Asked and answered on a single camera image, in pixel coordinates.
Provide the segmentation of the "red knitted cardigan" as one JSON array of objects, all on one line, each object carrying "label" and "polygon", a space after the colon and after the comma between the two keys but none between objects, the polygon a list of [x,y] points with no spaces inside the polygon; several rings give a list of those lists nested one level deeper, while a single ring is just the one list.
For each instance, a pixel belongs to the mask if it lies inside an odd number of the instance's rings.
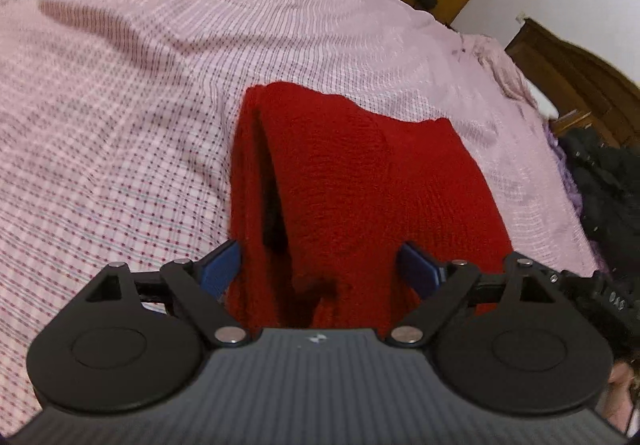
[{"label": "red knitted cardigan", "polygon": [[404,243],[489,274],[512,251],[449,121],[399,121],[286,82],[244,96],[230,231],[241,268],[226,305],[254,332],[392,329],[419,303],[396,267]]}]

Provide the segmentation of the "black jacket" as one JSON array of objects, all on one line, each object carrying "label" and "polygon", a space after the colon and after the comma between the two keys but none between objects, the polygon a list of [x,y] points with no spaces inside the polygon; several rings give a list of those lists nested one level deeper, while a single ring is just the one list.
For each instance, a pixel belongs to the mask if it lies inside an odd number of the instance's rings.
[{"label": "black jacket", "polygon": [[605,301],[623,303],[604,311],[603,328],[618,353],[639,352],[639,150],[606,145],[592,127],[559,138],[566,167],[582,197],[579,214],[587,238],[606,268]]}]

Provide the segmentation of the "purple cloth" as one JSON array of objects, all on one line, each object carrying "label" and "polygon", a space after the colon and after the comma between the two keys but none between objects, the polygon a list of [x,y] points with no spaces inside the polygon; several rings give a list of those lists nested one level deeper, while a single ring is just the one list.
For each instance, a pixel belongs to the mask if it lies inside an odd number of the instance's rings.
[{"label": "purple cloth", "polygon": [[[552,133],[548,122],[544,124],[544,134],[546,134],[548,145],[554,153],[555,163],[561,176],[565,194],[568,199],[570,199],[570,203],[573,205],[573,209],[578,218],[582,218],[582,195],[580,194],[573,175],[570,173],[570,169],[567,166],[566,153],[560,146],[559,139]],[[605,259],[602,257],[600,247],[590,238],[587,238],[587,241],[594,256],[594,261],[596,261],[597,271],[608,274],[610,269],[608,268],[608,264],[606,264]]]}]

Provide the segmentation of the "white pillow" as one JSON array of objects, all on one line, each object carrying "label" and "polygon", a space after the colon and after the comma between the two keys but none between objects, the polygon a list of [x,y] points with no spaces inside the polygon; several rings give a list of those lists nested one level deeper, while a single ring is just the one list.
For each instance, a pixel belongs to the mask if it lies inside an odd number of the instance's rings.
[{"label": "white pillow", "polygon": [[555,121],[559,119],[559,110],[552,104],[552,101],[544,95],[544,93],[542,93],[532,81],[526,79],[525,83],[529,90],[529,94],[532,95],[533,100],[535,101],[536,108],[540,115],[548,121]]}]

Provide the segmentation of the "dark wooden headboard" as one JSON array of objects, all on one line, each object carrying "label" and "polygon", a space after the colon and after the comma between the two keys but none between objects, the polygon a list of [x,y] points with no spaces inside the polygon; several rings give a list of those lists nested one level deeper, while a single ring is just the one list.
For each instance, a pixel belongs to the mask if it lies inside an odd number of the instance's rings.
[{"label": "dark wooden headboard", "polygon": [[558,109],[551,122],[555,136],[592,127],[606,145],[639,148],[639,87],[612,64],[530,18],[506,53]]}]

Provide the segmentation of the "pink checkered bed sheet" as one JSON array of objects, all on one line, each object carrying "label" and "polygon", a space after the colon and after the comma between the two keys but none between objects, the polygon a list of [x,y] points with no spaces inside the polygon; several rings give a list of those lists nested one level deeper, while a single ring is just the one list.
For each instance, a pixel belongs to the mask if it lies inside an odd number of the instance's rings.
[{"label": "pink checkered bed sheet", "polygon": [[102,266],[214,249],[245,91],[288,81],[450,120],[515,249],[590,275],[541,117],[488,38],[398,0],[1,0],[1,431],[32,339]]}]

